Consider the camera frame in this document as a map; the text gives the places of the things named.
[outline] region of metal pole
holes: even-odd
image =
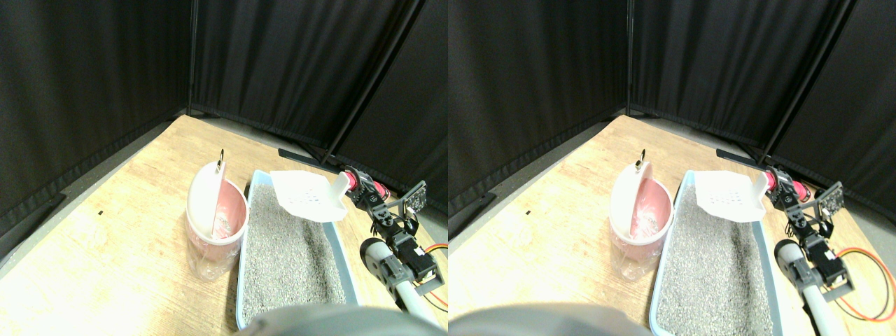
[[[632,45],[634,44],[634,0],[628,0],[628,17],[625,20],[628,38],[628,73],[625,80],[625,115],[632,116]]]
[[[193,12],[190,15],[190,86],[186,93],[186,114],[193,114],[193,84],[196,67],[196,26],[199,25],[199,0],[193,0]]]
[[[762,151],[762,156],[759,158],[757,165],[761,166],[762,163],[769,158],[769,155],[772,154],[775,148],[778,147],[779,137],[781,136],[781,131],[784,130],[784,125],[790,124],[793,120],[793,112],[797,108],[797,104],[812,89],[814,78],[821,72],[820,68],[823,66],[821,65],[821,62],[824,59],[824,56],[830,54],[833,46],[837,44],[837,38],[840,36],[840,33],[843,32],[843,28],[846,26],[846,21],[849,19],[849,14],[856,4],[855,1],[851,0],[846,0],[844,3],[845,4],[837,11],[833,29],[828,30],[824,35],[822,46],[819,48],[819,51],[815,53],[815,56],[812,59],[812,65],[809,66],[809,73],[806,77],[803,77],[803,80],[799,83],[797,94],[794,95],[793,99],[790,101],[787,111],[784,112],[784,117],[781,118],[781,122],[778,124],[778,128],[776,128],[775,133],[771,135],[769,143],[765,145],[765,149]]]
[[[379,78],[380,76],[383,75],[383,70],[386,67],[386,63],[397,52],[398,42],[401,39],[401,36],[405,35],[406,29],[409,28],[410,19],[412,17],[414,17],[420,11],[420,8],[422,6],[423,6],[423,1],[417,0],[414,3],[414,5],[412,7],[413,9],[411,10],[411,12],[408,15],[405,15],[405,17],[401,20],[401,25],[398,28],[398,33],[395,34],[395,36],[389,40],[389,47],[386,48],[386,50],[388,50],[388,52],[386,53],[386,56],[384,56],[382,59],[380,59],[380,61],[376,65],[376,71],[374,72],[375,75],[372,76],[370,78],[370,80],[367,81],[367,83],[365,83],[364,90],[361,91],[362,93],[361,93],[360,98],[358,99],[358,101],[355,102],[355,105],[354,105],[354,107],[352,107],[351,112],[349,112],[349,118],[346,119],[344,124],[342,124],[342,127],[340,128],[339,132],[336,134],[336,138],[333,139],[333,141],[330,143],[330,146],[327,147],[327,152],[325,152],[323,154],[323,156],[321,157],[322,164],[324,162],[326,162],[326,160],[328,158],[330,158],[330,155],[333,153],[333,151],[336,150],[336,146],[339,145],[339,143],[342,140],[342,137],[345,136],[346,131],[349,130],[349,125],[351,125],[351,122],[355,120],[355,116],[358,114],[358,112],[360,112],[361,106],[364,104],[365,101],[367,101],[368,98],[370,98],[370,95],[374,91],[374,83],[376,83],[377,78]]]

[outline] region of white litter scoop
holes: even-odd
[[[727,170],[694,172],[697,205],[710,215],[735,222],[762,220],[765,206],[762,198],[769,189],[765,174],[756,178]]]
[[[339,173],[330,185],[327,178],[304,170],[271,172],[277,203],[289,214],[326,223],[340,221],[349,213],[342,196],[349,190],[349,177]]]

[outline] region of gray litter granules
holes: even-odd
[[[290,215],[273,185],[253,185],[243,286],[243,321],[282,306],[345,303],[321,223]]]
[[[680,194],[657,321],[676,335],[771,335],[771,311],[752,224],[714,217],[694,186]]]

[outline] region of pink plastic container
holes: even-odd
[[[233,268],[248,228],[246,197],[224,178],[224,167],[224,162],[202,167],[187,196],[187,261],[203,280],[215,280]]]
[[[653,179],[649,162],[623,169],[610,195],[611,264],[619,275],[637,280],[654,269],[672,223],[672,197]]]

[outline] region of metal hook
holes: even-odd
[[[224,161],[224,150],[221,149],[221,156],[218,157],[218,168],[215,169],[215,173],[219,173],[221,171],[221,162]]]
[[[644,155],[647,154],[647,150],[641,150],[641,159],[634,162],[634,170],[641,170],[641,166],[644,164]]]

